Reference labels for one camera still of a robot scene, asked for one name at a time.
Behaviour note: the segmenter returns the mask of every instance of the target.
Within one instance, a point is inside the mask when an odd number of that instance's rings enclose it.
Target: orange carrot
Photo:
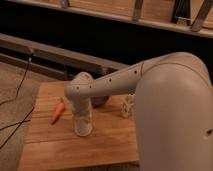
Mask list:
[[[64,110],[65,110],[64,100],[63,98],[60,98],[60,103],[57,104],[56,109],[52,115],[52,122],[51,122],[52,125],[59,120]]]

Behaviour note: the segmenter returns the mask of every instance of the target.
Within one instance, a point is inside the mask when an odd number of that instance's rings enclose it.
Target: wooden table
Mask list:
[[[66,82],[43,83],[29,125],[19,170],[54,170],[138,161],[134,116],[121,117],[124,96],[112,96],[93,111],[93,131],[80,138],[73,132],[71,104],[51,125],[51,114],[63,97]]]

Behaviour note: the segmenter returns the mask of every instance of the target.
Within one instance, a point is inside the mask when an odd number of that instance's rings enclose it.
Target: black cable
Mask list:
[[[26,66],[24,75],[23,75],[22,80],[21,80],[21,82],[20,82],[20,84],[19,84],[19,86],[18,86],[18,88],[17,88],[17,90],[16,90],[16,95],[15,95],[15,97],[12,98],[12,99],[8,99],[8,100],[5,100],[5,101],[3,101],[3,102],[0,102],[0,106],[2,106],[3,104],[9,103],[9,102],[15,101],[15,100],[18,98],[19,91],[20,91],[20,88],[21,88],[21,86],[22,86],[22,84],[23,84],[23,82],[24,82],[24,80],[25,80],[26,75],[27,75],[27,71],[28,71],[28,69],[29,69],[30,62],[31,62],[31,57],[30,57],[29,60],[28,60],[28,63],[27,63],[27,66]]]
[[[0,103],[0,106],[3,105],[3,104],[5,104],[5,103],[12,102],[12,101],[14,101],[14,100],[16,100],[16,99],[18,98],[19,91],[20,91],[20,88],[21,88],[21,86],[22,86],[22,84],[23,84],[23,82],[24,82],[24,80],[25,80],[26,75],[27,75],[27,71],[28,71],[28,69],[29,69],[30,62],[31,62],[31,57],[30,57],[29,60],[28,60],[28,63],[27,63],[27,66],[26,66],[26,69],[25,69],[23,78],[22,78],[22,80],[21,80],[21,82],[20,82],[20,84],[19,84],[19,86],[18,86],[18,88],[17,88],[15,97],[12,98],[12,99],[5,100],[5,101],[1,102],[1,103]],[[34,110],[34,107],[30,110],[29,113],[27,113],[27,115],[24,117],[24,119],[23,119],[21,122],[14,123],[14,124],[5,126],[5,127],[3,127],[3,128],[0,129],[0,130],[2,131],[2,130],[4,130],[4,129],[6,129],[6,128],[9,128],[9,127],[11,127],[11,126],[15,126],[15,125],[18,124],[18,126],[14,129],[14,131],[7,137],[7,139],[4,141],[4,143],[0,146],[0,151],[1,151],[1,149],[7,144],[7,142],[12,138],[12,136],[16,133],[16,131],[19,129],[19,127],[20,127],[24,122],[27,122],[26,119],[27,119],[27,117],[32,113],[33,110]]]
[[[7,125],[7,126],[5,126],[5,127],[2,127],[2,128],[0,128],[0,131],[3,131],[3,130],[5,130],[5,129],[7,129],[7,128],[10,128],[10,127],[12,127],[12,126],[16,126],[16,125],[18,125],[18,124],[20,124],[21,122],[16,122],[16,123],[13,123],[13,124],[11,124],[11,125]]]
[[[24,119],[19,123],[19,125],[14,129],[14,131],[7,137],[7,139],[4,141],[4,143],[0,146],[0,151],[1,149],[7,144],[7,142],[12,138],[12,136],[16,133],[16,131],[19,129],[19,127],[25,122],[27,117],[33,112],[34,107],[30,110],[30,112],[27,113],[27,115],[24,117]]]

